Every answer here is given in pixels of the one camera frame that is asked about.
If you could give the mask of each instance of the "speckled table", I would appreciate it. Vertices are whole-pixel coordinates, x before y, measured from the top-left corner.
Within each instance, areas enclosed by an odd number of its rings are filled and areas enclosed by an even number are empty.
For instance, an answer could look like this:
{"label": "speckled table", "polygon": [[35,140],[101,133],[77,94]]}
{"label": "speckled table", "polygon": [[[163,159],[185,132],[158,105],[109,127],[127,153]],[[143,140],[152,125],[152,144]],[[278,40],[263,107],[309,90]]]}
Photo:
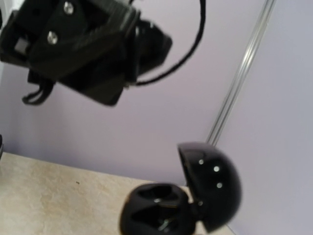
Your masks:
{"label": "speckled table", "polygon": [[[124,200],[142,183],[4,153],[0,235],[118,235]],[[214,235],[233,233],[225,227]]]}

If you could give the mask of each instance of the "black cable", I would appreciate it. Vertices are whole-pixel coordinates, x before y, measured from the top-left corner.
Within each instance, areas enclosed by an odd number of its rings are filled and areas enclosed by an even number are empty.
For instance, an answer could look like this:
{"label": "black cable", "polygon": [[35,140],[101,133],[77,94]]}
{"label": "black cable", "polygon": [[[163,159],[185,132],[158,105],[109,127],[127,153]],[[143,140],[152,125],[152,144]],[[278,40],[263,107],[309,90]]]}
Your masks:
{"label": "black cable", "polygon": [[204,33],[204,26],[205,26],[205,18],[206,18],[206,0],[200,0],[200,8],[201,8],[201,18],[200,18],[200,26],[199,26],[199,30],[196,36],[196,39],[194,41],[194,44],[192,45],[191,49],[188,51],[187,54],[185,54],[185,56],[175,65],[173,65],[171,68],[169,68],[169,70],[161,73],[159,76],[152,78],[150,80],[147,81],[142,81],[142,82],[137,82],[136,86],[146,86],[155,82],[158,82],[162,79],[164,79],[165,77],[169,76],[170,74],[174,73],[175,71],[177,71],[182,65],[184,65],[188,59],[191,58],[191,56],[194,54],[194,52],[196,51],[202,37],[203,37],[203,33]]}

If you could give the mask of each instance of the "silver screw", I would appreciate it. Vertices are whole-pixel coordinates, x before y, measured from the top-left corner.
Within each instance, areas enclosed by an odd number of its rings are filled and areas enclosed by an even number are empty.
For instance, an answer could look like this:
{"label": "silver screw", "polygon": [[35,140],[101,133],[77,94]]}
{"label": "silver screw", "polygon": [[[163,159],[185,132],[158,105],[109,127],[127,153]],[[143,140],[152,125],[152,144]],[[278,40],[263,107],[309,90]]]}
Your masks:
{"label": "silver screw", "polygon": [[48,33],[48,36],[47,36],[47,41],[51,45],[57,44],[57,42],[58,42],[58,35],[55,32],[50,31]]}
{"label": "silver screw", "polygon": [[73,6],[72,3],[66,1],[64,3],[63,10],[64,10],[65,14],[70,16],[70,15],[72,15],[74,13],[74,6]]}
{"label": "silver screw", "polygon": [[220,167],[219,167],[219,166],[215,166],[215,167],[214,167],[214,171],[215,171],[215,172],[219,172],[219,171],[220,171]]}

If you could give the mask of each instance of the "wall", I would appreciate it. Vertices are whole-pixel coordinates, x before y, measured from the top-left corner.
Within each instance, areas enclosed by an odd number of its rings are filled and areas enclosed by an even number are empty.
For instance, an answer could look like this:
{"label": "wall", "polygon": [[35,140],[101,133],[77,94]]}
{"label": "wall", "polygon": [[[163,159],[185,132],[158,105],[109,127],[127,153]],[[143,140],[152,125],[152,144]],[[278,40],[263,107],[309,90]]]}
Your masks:
{"label": "wall", "polygon": [[278,0],[218,146],[244,183],[241,235],[312,234],[313,2]]}
{"label": "wall", "polygon": [[[206,139],[263,3],[208,0],[205,36],[192,60],[159,84],[126,91],[114,109],[61,85],[44,105],[25,106],[21,97],[36,87],[26,83],[26,70],[5,65],[0,87],[5,150],[107,173],[183,183],[176,144]],[[136,4],[144,18],[154,20],[174,40],[165,65],[152,73],[158,74],[191,46],[199,3]]]}

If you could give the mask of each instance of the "shiny black plastic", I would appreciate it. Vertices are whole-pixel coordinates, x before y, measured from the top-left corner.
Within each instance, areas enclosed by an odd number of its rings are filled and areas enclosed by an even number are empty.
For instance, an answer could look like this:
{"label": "shiny black plastic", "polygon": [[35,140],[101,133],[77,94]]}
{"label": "shiny black plastic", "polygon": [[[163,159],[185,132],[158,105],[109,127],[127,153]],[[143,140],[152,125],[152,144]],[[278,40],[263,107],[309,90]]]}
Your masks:
{"label": "shiny black plastic", "polygon": [[142,185],[125,203],[123,235],[191,235],[197,221],[212,232],[235,215],[241,185],[230,160],[206,143],[184,143],[178,149],[193,203],[173,184]]}
{"label": "shiny black plastic", "polygon": [[235,215],[241,202],[237,171],[222,152],[206,143],[179,145],[188,187],[198,206],[197,217],[208,232],[223,226]]}

